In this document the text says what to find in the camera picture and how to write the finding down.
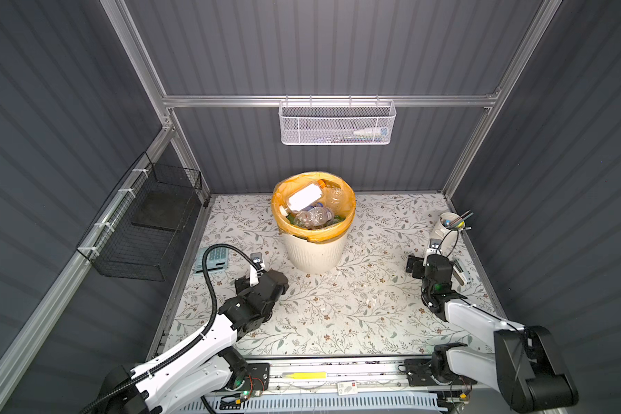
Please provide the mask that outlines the clear bottle white cap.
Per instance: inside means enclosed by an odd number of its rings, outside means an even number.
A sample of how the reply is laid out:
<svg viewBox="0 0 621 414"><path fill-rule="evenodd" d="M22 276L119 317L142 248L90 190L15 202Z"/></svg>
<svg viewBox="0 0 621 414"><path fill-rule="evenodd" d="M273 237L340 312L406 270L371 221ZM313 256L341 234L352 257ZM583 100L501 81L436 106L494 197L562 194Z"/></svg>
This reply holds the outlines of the clear bottle white cap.
<svg viewBox="0 0 621 414"><path fill-rule="evenodd" d="M345 202L344 191L340 187L326 187L324 192L324 205L335 214L340 212Z"/></svg>

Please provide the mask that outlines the blue label water bottle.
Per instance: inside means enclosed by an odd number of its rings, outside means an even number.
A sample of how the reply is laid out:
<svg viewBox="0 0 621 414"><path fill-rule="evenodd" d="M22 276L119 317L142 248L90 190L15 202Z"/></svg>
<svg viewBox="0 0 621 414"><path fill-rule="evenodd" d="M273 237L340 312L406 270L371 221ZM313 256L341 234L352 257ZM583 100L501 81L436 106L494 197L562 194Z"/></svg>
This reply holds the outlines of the blue label water bottle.
<svg viewBox="0 0 621 414"><path fill-rule="evenodd" d="M302 210L293 220L293 224L303 229L320 229L335 217L334 212L323 205Z"/></svg>

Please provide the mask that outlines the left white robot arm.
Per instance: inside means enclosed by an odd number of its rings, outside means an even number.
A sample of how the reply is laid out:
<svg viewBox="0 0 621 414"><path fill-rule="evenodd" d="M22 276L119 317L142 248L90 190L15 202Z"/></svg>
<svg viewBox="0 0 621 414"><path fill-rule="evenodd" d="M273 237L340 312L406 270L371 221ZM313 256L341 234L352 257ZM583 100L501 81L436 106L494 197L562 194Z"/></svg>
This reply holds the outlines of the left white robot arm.
<svg viewBox="0 0 621 414"><path fill-rule="evenodd" d="M281 272L265 269L239 248L233 250L246 260L255 278L238 279L235 296L220 304L204 268L210 294L208 322L164 354L138 366L112 370L84 413L172 413L195 398L242 386L248 363L236 343L271 319L289 280Z"/></svg>

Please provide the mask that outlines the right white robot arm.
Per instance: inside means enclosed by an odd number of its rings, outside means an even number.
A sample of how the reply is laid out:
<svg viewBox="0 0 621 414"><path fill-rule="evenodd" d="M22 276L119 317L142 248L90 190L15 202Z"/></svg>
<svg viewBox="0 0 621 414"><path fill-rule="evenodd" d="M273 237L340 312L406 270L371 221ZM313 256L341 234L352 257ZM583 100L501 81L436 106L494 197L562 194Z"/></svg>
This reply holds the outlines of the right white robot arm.
<svg viewBox="0 0 621 414"><path fill-rule="evenodd" d="M548 329L503 319L470 303L453 288L454 263L446 256L411 255L406 272L422 283L422 302L445 323L456 325L490 348L465 343L436 345L428 360L403 364L411 386L426 381L450 386L482 384L500 393L511 410L531 413L575 406L579 392Z"/></svg>

